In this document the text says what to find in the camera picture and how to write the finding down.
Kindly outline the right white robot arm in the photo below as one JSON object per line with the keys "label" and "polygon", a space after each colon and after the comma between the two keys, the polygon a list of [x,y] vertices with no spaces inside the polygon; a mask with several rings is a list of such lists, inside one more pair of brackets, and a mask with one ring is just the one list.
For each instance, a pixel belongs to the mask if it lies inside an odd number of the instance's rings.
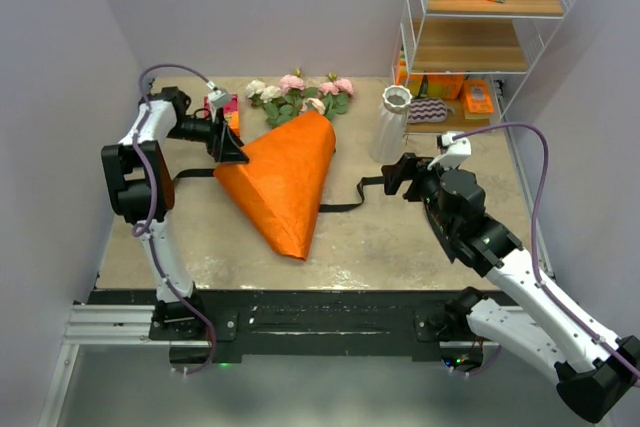
{"label": "right white robot arm", "polygon": [[381,172],[388,195],[409,184],[404,199],[423,205],[449,260],[487,279],[522,311],[512,316],[467,289],[445,316],[448,333],[498,343],[545,375],[580,418],[599,423],[639,380],[638,338],[607,328],[539,269],[520,239],[487,213],[475,174],[411,153]]}

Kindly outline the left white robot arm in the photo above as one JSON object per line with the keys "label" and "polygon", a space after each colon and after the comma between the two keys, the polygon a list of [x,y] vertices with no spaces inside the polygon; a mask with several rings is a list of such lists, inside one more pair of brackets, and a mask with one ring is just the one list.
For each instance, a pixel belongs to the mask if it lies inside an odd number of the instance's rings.
{"label": "left white robot arm", "polygon": [[162,151],[166,139],[201,143],[217,164],[249,162],[243,143],[224,116],[229,94],[210,82],[209,116],[190,115],[191,98],[177,87],[140,99],[127,134],[101,150],[111,206],[132,227],[151,264],[158,306],[153,321],[185,339],[214,334],[195,283],[187,272],[171,227],[175,185]]}

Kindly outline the orange paper flower wrap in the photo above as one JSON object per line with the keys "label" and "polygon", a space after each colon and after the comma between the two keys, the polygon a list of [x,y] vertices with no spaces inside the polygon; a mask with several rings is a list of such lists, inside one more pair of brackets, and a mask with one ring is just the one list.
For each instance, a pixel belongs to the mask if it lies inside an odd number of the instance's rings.
{"label": "orange paper flower wrap", "polygon": [[214,176],[274,252],[305,260],[335,147],[331,122],[307,112],[246,144],[247,164],[221,164]]}

